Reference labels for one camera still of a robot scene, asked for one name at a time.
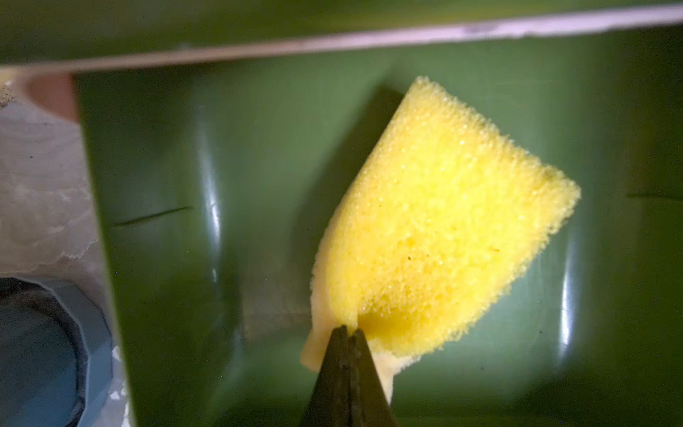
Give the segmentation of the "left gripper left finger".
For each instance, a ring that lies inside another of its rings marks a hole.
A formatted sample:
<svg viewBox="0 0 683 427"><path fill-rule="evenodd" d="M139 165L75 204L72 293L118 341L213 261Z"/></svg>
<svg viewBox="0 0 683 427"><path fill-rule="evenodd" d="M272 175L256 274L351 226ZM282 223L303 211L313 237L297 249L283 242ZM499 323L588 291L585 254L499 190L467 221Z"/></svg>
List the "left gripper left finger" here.
<svg viewBox="0 0 683 427"><path fill-rule="evenodd" d="M311 400L300 426L350 425L350 338L347 327L332 332Z"/></svg>

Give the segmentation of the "yellow foam sponge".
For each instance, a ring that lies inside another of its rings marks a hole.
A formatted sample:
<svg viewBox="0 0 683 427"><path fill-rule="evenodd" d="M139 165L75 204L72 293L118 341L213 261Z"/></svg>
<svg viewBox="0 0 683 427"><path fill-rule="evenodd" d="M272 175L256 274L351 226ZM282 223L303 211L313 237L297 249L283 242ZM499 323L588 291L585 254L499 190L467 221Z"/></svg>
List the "yellow foam sponge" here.
<svg viewBox="0 0 683 427"><path fill-rule="evenodd" d="M580 197L560 169L416 78L318 246L302 364L320 370L334 329L361 331L391 396L398 373L508 292Z"/></svg>

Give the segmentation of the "green drawer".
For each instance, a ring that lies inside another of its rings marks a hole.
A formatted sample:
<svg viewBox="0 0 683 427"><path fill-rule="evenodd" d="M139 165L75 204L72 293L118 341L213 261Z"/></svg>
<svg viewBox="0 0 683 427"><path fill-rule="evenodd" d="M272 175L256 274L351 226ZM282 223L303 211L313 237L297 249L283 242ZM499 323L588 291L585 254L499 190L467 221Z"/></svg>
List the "green drawer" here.
<svg viewBox="0 0 683 427"><path fill-rule="evenodd" d="M682 423L682 29L76 79L137 426L295 426L318 243L419 76L581 187L461 340L396 377L403 426Z"/></svg>

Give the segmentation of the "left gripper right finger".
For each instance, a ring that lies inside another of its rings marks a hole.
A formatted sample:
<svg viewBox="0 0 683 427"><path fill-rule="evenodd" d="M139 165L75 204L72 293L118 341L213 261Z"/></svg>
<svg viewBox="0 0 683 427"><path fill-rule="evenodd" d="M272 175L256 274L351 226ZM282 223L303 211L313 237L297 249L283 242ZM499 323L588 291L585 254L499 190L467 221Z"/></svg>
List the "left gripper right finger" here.
<svg viewBox="0 0 683 427"><path fill-rule="evenodd" d="M350 338L350 426L396 426L382 389L366 336L359 329Z"/></svg>

